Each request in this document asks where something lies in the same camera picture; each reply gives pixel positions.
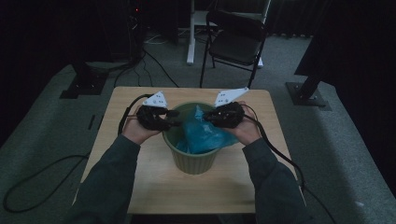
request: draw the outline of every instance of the green bucket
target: green bucket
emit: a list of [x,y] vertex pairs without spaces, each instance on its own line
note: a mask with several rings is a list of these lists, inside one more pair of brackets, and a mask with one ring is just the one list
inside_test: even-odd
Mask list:
[[[183,121],[189,115],[189,113],[196,107],[200,106],[202,110],[211,110],[214,108],[213,105],[209,105],[203,102],[187,102],[181,105],[177,105],[173,110],[177,110],[180,114],[177,120]],[[167,132],[163,132],[163,139],[166,145],[171,148],[173,159],[176,167],[182,172],[189,175],[202,174],[212,167],[213,161],[216,158],[219,148],[211,150],[203,154],[190,154],[185,153],[176,148],[177,143],[180,139],[184,138],[183,127],[173,127]]]

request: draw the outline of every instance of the gray carpet floor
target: gray carpet floor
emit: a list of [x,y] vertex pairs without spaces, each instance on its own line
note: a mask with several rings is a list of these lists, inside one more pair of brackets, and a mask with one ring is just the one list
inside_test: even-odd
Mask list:
[[[197,88],[205,45],[198,35],[193,65],[186,64],[188,39],[177,45],[154,38],[145,50],[154,56],[179,87]],[[353,122],[333,86],[318,90],[331,110],[294,105],[286,82],[304,82],[294,75],[309,38],[269,36],[264,46],[264,67],[251,89],[268,90],[273,98],[291,158],[304,171],[307,186],[329,208],[338,223],[396,223],[396,200],[378,172]],[[107,69],[118,63],[90,63]],[[0,199],[19,180],[62,157],[83,155],[92,149],[101,117],[105,114],[116,76],[110,73],[101,95],[60,99],[75,72],[66,66],[53,77],[24,120],[0,150]],[[219,64],[207,65],[204,88],[236,89],[248,84],[248,73]],[[124,72],[117,86],[175,87],[148,55],[135,69]],[[9,196],[14,209],[33,206],[44,199],[78,159],[62,161]],[[44,203],[28,212],[11,214],[0,208],[0,223],[59,223],[72,204],[86,162],[66,179]],[[307,208],[317,223],[331,223],[320,204],[305,194]]]

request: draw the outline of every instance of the metal stand base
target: metal stand base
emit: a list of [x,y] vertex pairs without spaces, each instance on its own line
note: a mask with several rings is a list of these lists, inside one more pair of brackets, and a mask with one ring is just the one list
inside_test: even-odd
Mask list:
[[318,106],[320,110],[332,111],[329,106],[329,102],[323,100],[318,90],[315,90],[315,92],[309,99],[302,99],[300,97],[300,89],[302,86],[303,83],[299,82],[286,83],[286,87],[288,88],[291,100],[295,105]]
[[100,95],[105,86],[108,73],[94,73],[89,83],[83,83],[75,76],[67,91],[63,91],[60,99],[77,99],[79,95]]

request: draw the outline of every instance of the blue plastic bag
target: blue plastic bag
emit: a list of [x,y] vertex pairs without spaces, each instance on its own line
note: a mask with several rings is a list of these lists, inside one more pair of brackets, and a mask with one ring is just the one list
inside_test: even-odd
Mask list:
[[177,144],[177,149],[190,154],[202,154],[216,148],[231,146],[238,139],[215,127],[211,122],[203,119],[204,111],[196,106],[183,121],[185,139]]

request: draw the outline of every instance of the gray sleeve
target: gray sleeve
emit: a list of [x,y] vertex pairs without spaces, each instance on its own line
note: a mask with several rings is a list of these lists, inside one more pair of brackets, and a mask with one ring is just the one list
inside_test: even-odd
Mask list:
[[123,223],[140,146],[119,135],[91,169],[64,223]]
[[291,170],[261,138],[243,148],[255,189],[258,223],[313,223]]

